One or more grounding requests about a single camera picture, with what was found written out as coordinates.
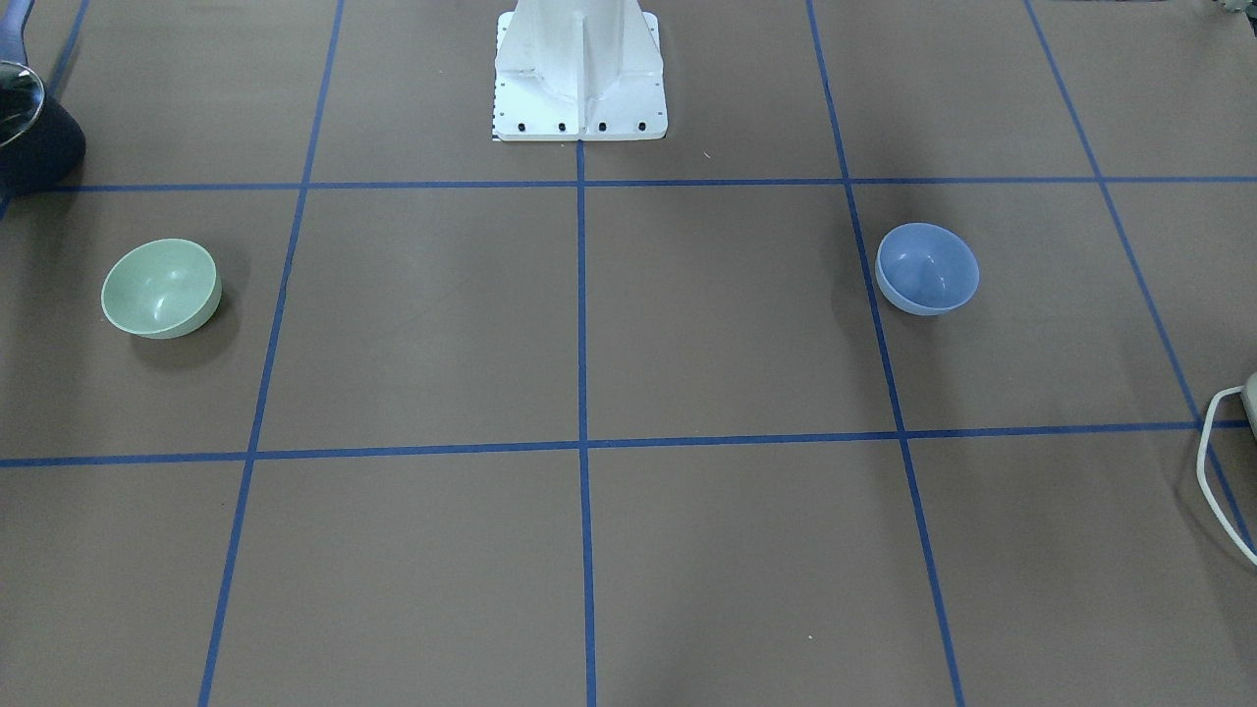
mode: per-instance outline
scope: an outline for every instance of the blue bowl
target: blue bowl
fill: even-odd
[[[877,287],[910,315],[933,317],[978,291],[978,259],[960,237],[934,224],[904,224],[877,247]]]

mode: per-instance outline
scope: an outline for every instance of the green bowl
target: green bowl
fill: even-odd
[[[219,308],[222,281],[205,248],[178,238],[146,243],[113,265],[101,308],[113,326],[145,338],[197,330]]]

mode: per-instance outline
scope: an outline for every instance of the blue tape line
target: blue tape line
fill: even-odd
[[[817,434],[747,434],[728,437],[642,437],[630,439],[591,439],[591,449],[635,449],[642,447],[723,447],[737,444],[808,444],[817,442],[876,442],[896,439],[894,431],[851,431]]]
[[[1153,293],[1148,287],[1148,281],[1144,279],[1143,268],[1139,267],[1139,259],[1135,257],[1135,250],[1130,245],[1130,239],[1126,237],[1126,228],[1123,225],[1121,215],[1117,214],[1117,206],[1114,204],[1112,195],[1109,192],[1109,185],[1106,184],[1104,172],[1100,171],[1100,162],[1096,160],[1095,151],[1091,150],[1091,141],[1087,140],[1087,133],[1082,130],[1082,120],[1079,118],[1079,112],[1073,107],[1073,99],[1070,98],[1070,92],[1065,87],[1065,78],[1056,63],[1056,57],[1052,54],[1052,48],[1048,45],[1047,35],[1043,33],[1043,25],[1038,21],[1038,15],[1035,13],[1035,6],[1031,0],[1022,0],[1022,4],[1026,6],[1026,13],[1029,14],[1031,24],[1035,26],[1035,34],[1038,35],[1038,43],[1043,48],[1043,55],[1047,58],[1047,64],[1052,69],[1052,77],[1056,79],[1056,87],[1060,89],[1061,98],[1065,99],[1065,107],[1070,112],[1070,120],[1073,121],[1073,128],[1079,133],[1079,141],[1082,143],[1082,151],[1086,152],[1087,161],[1091,164],[1091,171],[1096,175],[1096,180],[1100,185],[1100,192],[1104,195],[1105,205],[1109,208],[1109,215],[1112,218],[1112,224],[1117,229],[1117,238],[1121,240],[1123,250],[1126,252],[1126,259],[1130,262],[1130,269],[1135,274],[1135,282],[1139,283],[1139,291],[1143,293],[1144,303],[1148,307],[1149,315],[1153,317],[1153,323],[1156,327],[1156,335],[1161,340],[1161,347],[1165,350],[1165,355],[1170,360],[1170,367],[1174,369],[1174,377],[1178,379],[1183,400],[1187,403],[1192,419],[1199,425],[1202,419],[1200,411],[1195,406],[1195,396],[1192,395],[1192,389],[1187,382],[1187,376],[1183,374],[1183,366],[1179,365],[1178,355],[1174,352],[1174,345],[1170,342],[1169,331],[1161,321],[1161,315],[1156,309],[1156,302],[1153,301]],[[1247,523],[1244,523],[1243,513],[1239,512],[1239,504],[1236,502],[1236,497],[1231,491],[1231,484],[1227,482],[1226,473],[1222,470],[1222,464],[1218,463],[1216,457],[1212,459],[1214,474],[1218,477],[1218,483],[1227,498],[1227,504],[1231,506],[1231,513],[1236,518],[1236,530],[1239,532],[1241,537],[1243,537],[1244,542],[1252,546],[1252,538],[1248,535]]]
[[[1077,176],[938,176],[938,177],[783,177],[783,179],[656,179],[656,180],[586,180],[590,189],[647,187],[647,186],[837,186],[915,185],[915,184],[1096,184],[1096,177]],[[1257,176],[1105,176],[1110,184],[1248,184]],[[406,189],[553,189],[574,187],[574,180],[429,180],[429,181],[312,181],[302,182],[212,182],[212,184],[79,184],[49,187],[54,192],[113,192],[113,191],[297,191],[302,187],[326,190],[406,190]]]
[[[1195,429],[1195,423],[1133,423],[1104,425],[1036,425],[1023,428],[970,428],[906,430],[908,439],[955,439],[965,437],[1035,437],[1051,434],[1107,434],[1130,431],[1166,431]]]
[[[1252,184],[1257,182],[1257,176],[1221,175],[1221,176],[1105,176],[1104,181],[1110,184]]]
[[[930,595],[934,599],[934,614],[938,616],[939,638],[943,642],[943,654],[947,657],[948,674],[952,677],[952,696],[957,707],[964,707],[964,689],[960,684],[960,667],[955,659],[955,644],[952,642],[952,624],[947,618],[947,604],[943,601],[943,586],[938,579],[938,565],[934,561],[934,545],[930,542],[929,523],[925,522],[925,503],[916,484],[916,467],[913,464],[913,452],[908,439],[900,438],[899,453],[904,458],[908,474],[908,491],[913,496],[913,512],[916,515],[916,533],[921,542],[921,555],[925,557],[925,572],[930,577]]]
[[[288,237],[288,250],[284,255],[284,269],[279,279],[279,293],[275,297],[275,313],[270,323],[270,338],[266,342],[266,357],[261,367],[261,380],[258,384],[258,404],[254,411],[253,429],[249,433],[248,458],[244,463],[244,472],[240,478],[240,494],[236,499],[235,520],[231,525],[231,538],[228,543],[228,555],[222,566],[222,584],[219,587],[219,601],[214,614],[214,628],[210,632],[210,647],[205,655],[205,673],[201,678],[201,692],[197,701],[199,707],[209,707],[210,691],[214,686],[214,671],[217,665],[219,644],[222,640],[222,626],[226,621],[228,599],[231,594],[231,579],[235,574],[236,552],[240,546],[240,532],[244,527],[245,507],[249,502],[249,487],[253,483],[254,460],[258,454],[258,444],[261,438],[261,423],[266,414],[266,398],[270,391],[270,375],[275,365],[275,351],[279,346],[279,330],[284,321],[284,304],[288,299],[288,279],[293,272],[293,258],[297,253],[297,242],[300,237],[302,219],[305,213],[305,198],[309,192],[307,185],[314,170],[314,155],[318,148],[319,128],[323,125],[323,109],[327,106],[328,84],[332,81],[332,65],[336,62],[336,47],[341,34],[341,19],[344,15],[344,0],[337,0],[336,15],[332,19],[331,38],[327,45],[327,58],[323,63],[323,78],[319,84],[318,103],[314,108],[314,120],[310,123],[309,145],[305,150],[305,167],[302,171],[302,187],[297,195],[297,208],[293,214],[293,228]]]
[[[585,704],[598,704],[597,624],[593,610],[593,509],[590,494],[590,449],[581,447],[581,548],[585,569]]]
[[[200,462],[243,462],[244,452],[194,452],[187,454],[114,454],[96,457],[33,457],[0,459],[0,469],[29,467],[111,467],[118,464],[186,464]]]
[[[222,561],[222,581],[219,584],[219,600],[214,606],[214,626],[210,629],[210,647],[205,652],[205,672],[201,674],[199,707],[209,707],[210,689],[214,686],[214,671],[219,664],[219,645],[222,643],[222,625],[228,618],[228,599],[231,596],[231,579],[235,575],[235,559],[240,550],[240,531],[244,528],[244,512],[249,504],[249,487],[253,484],[253,459],[246,459],[240,476],[240,491],[236,494],[235,515],[231,518],[231,536],[228,538],[228,554]]]
[[[533,180],[533,181],[313,181],[310,189],[549,189],[573,187],[572,180]]]
[[[91,5],[91,0],[79,3],[78,13],[74,15],[74,24],[70,25],[70,34],[65,38],[65,44],[57,57],[57,65],[53,68],[53,77],[48,81],[49,96],[59,96],[58,91],[62,87],[62,81],[65,78],[65,70],[70,65],[70,57],[74,55],[74,45],[78,44],[78,35],[83,29],[83,19],[87,16],[88,5]]]
[[[929,576],[930,593],[934,598],[934,613],[938,618],[939,637],[943,643],[943,653],[947,658],[948,673],[952,678],[952,693],[957,707],[964,707],[964,687],[960,681],[960,669],[955,659],[955,647],[952,644],[952,629],[947,619],[947,608],[943,601],[943,589],[939,581],[938,567],[934,562],[934,550],[930,545],[929,527],[925,521],[925,509],[921,506],[920,489],[916,486],[916,470],[913,465],[911,450],[908,439],[904,437],[904,415],[899,404],[899,391],[895,386],[895,372],[890,362],[890,351],[886,347],[886,337],[881,326],[881,315],[877,311],[877,296],[872,287],[872,274],[869,269],[869,255],[865,249],[864,233],[860,225],[860,211],[856,206],[855,190],[851,185],[851,171],[847,166],[846,147],[842,143],[842,131],[838,125],[838,113],[833,103],[833,93],[830,89],[830,72],[825,62],[825,49],[821,44],[821,30],[816,21],[816,8],[812,0],[807,0],[807,19],[812,28],[812,44],[816,49],[816,62],[821,70],[821,86],[825,88],[825,103],[830,112],[830,127],[833,131],[833,145],[838,155],[838,167],[842,171],[843,189],[847,198],[847,209],[851,213],[851,228],[855,231],[856,249],[860,252],[860,269],[864,273],[865,291],[869,297],[869,311],[872,315],[874,330],[877,333],[877,348],[881,353],[882,372],[886,377],[886,391],[890,396],[891,411],[895,416],[895,430],[899,435],[900,455],[904,460],[904,472],[908,477],[908,487],[913,497],[913,511],[916,515],[916,531],[921,542],[921,555],[925,560],[925,571]]]
[[[593,518],[590,496],[588,308],[585,258],[585,142],[576,143],[576,301],[577,301],[577,426],[581,449],[581,546],[585,570],[585,702],[598,704],[598,657],[593,611]]]
[[[1013,428],[957,428],[881,431],[803,433],[803,434],[745,434],[710,437],[642,437],[621,439],[557,439],[551,442],[500,442],[480,444],[430,444],[405,447],[339,447],[327,449],[272,449],[259,450],[251,457],[259,462],[277,459],[344,459],[360,457],[422,457],[441,454],[503,454],[513,452],[562,452],[581,449],[637,449],[654,447],[723,447],[739,444],[812,444],[843,442],[887,442],[899,439],[953,439],[985,437],[1036,437],[1075,435],[1140,431],[1193,430],[1192,420],[1164,423],[1116,423],[1099,425],[1036,425]],[[1248,429],[1248,420],[1223,420],[1214,429]],[[97,457],[28,457],[0,459],[0,468],[30,467],[98,467],[111,464],[178,464],[197,462],[241,462],[250,458],[248,452],[205,452],[186,454],[119,454]]]
[[[598,179],[586,182],[590,187],[641,187],[641,186],[832,186],[842,184],[835,177],[799,179]]]
[[[241,182],[241,184],[68,184],[53,186],[48,191],[92,194],[116,191],[297,191],[300,182]]]
[[[277,459],[352,459],[362,457],[426,457],[442,454],[502,454],[509,452],[554,452],[578,449],[574,440],[505,442],[495,444],[431,444],[411,447],[342,447],[336,449],[275,449],[258,452],[258,460]]]
[[[851,177],[854,185],[910,184],[1095,184],[1095,177],[975,176],[975,177]]]

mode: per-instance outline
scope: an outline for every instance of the cable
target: cable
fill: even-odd
[[[1253,551],[1244,545],[1239,533],[1237,533],[1236,528],[1231,526],[1231,521],[1227,520],[1227,517],[1222,513],[1222,508],[1218,507],[1218,499],[1214,498],[1213,492],[1209,491],[1209,482],[1204,479],[1204,455],[1209,449],[1209,433],[1213,430],[1213,415],[1218,411],[1218,403],[1223,398],[1234,395],[1243,389],[1244,386],[1241,385],[1221,390],[1213,396],[1213,400],[1209,401],[1209,410],[1204,414],[1204,426],[1200,429],[1200,448],[1195,453],[1195,481],[1199,482],[1200,491],[1204,492],[1204,499],[1209,502],[1209,508],[1213,508],[1213,515],[1218,518],[1218,522],[1222,523],[1222,527],[1227,530],[1227,535],[1231,536],[1231,542],[1236,543],[1236,547],[1244,554],[1244,557],[1247,557],[1249,562],[1257,565],[1257,555],[1254,555]]]

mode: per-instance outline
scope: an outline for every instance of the bowl rim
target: bowl rim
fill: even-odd
[[[886,277],[886,270],[881,267],[881,250],[882,250],[882,248],[885,248],[886,240],[889,240],[890,237],[895,231],[897,231],[900,229],[911,228],[911,226],[928,226],[929,230],[934,230],[934,231],[941,233],[945,237],[950,237],[952,239],[954,239],[957,243],[959,243],[964,248],[964,253],[969,257],[969,262],[973,263],[973,269],[974,269],[974,273],[975,273],[974,278],[973,278],[973,288],[969,291],[968,294],[964,296],[963,299],[960,299],[955,304],[952,304],[949,307],[930,307],[929,304],[921,304],[920,302],[918,302],[918,301],[913,299],[911,297],[908,297],[906,294],[904,294],[903,292],[900,292],[899,288],[895,287],[895,283],[890,282],[890,278]],[[911,303],[913,307],[916,307],[916,308],[923,309],[925,312],[930,312],[933,315],[941,315],[944,312],[950,312],[952,309],[955,309],[958,307],[963,307],[965,303],[968,303],[970,299],[973,299],[974,294],[978,293],[978,286],[982,283],[982,267],[978,264],[978,257],[974,255],[973,248],[970,248],[969,244],[963,238],[960,238],[959,235],[957,235],[952,229],[940,226],[938,224],[930,224],[930,223],[926,223],[926,221],[909,221],[906,224],[899,224],[897,226],[895,226],[895,228],[890,229],[889,231],[886,231],[886,235],[884,235],[881,238],[881,243],[877,244],[877,254],[874,258],[874,265],[876,267],[876,273],[880,276],[879,279],[881,282],[879,284],[885,284],[891,292],[895,293],[896,297],[899,297],[904,302]]]
[[[205,259],[209,260],[209,263],[210,263],[210,272],[214,273],[214,283],[216,283],[217,279],[219,279],[219,264],[214,262],[214,255],[210,255],[210,252],[206,250],[204,245],[201,245],[200,243],[196,243],[195,240],[187,240],[186,238],[158,238],[157,240],[150,240],[148,243],[143,243],[143,244],[140,244],[140,245],[132,248],[129,252],[127,252],[126,255],[123,255],[122,258],[118,258],[118,262],[114,263],[112,268],[109,268],[109,274],[104,276],[104,282],[101,284],[101,311],[104,312],[104,317],[107,320],[109,320],[111,325],[118,327],[119,330],[122,330],[122,331],[124,331],[127,333],[132,333],[132,335],[136,335],[136,336],[152,336],[152,335],[166,333],[166,332],[170,332],[172,330],[176,330],[176,328],[186,325],[189,322],[189,320],[195,318],[196,315],[201,309],[204,309],[206,304],[210,303],[210,299],[214,298],[214,291],[216,289],[216,286],[211,283],[210,287],[209,287],[209,289],[205,292],[205,297],[202,297],[201,301],[200,301],[200,303],[196,306],[196,309],[194,309],[189,316],[184,317],[182,320],[180,320],[180,321],[170,325],[170,326],[165,326],[165,327],[132,328],[132,327],[127,327],[127,326],[123,326],[123,325],[118,323],[118,321],[113,318],[113,315],[109,312],[109,307],[104,303],[104,293],[108,292],[109,283],[113,281],[114,273],[118,270],[118,268],[124,262],[127,262],[129,258],[134,257],[137,253],[140,253],[142,250],[146,250],[148,248],[156,248],[156,247],[158,247],[160,244],[163,244],[163,243],[176,243],[180,247],[191,247],[191,250],[194,250],[195,253],[197,253],[200,255],[204,255]]]
[[[11,137],[9,137],[9,140],[5,140],[5,141],[0,142],[0,147],[5,147],[8,145],[11,145],[19,137],[21,137],[21,136],[26,135],[28,132],[30,132],[30,128],[35,126],[35,121],[39,120],[39,116],[44,114],[44,106],[48,104],[49,96],[48,96],[48,87],[44,84],[44,79],[40,78],[38,73],[35,73],[35,69],[28,67],[26,64],[24,64],[21,62],[13,62],[13,60],[9,60],[9,59],[0,59],[0,64],[8,64],[10,67],[18,67],[19,74],[21,72],[29,73],[35,79],[35,84],[39,87],[39,106],[35,107],[35,114],[31,116],[29,121],[26,121],[26,125],[24,125],[21,127],[21,130],[19,130]]]

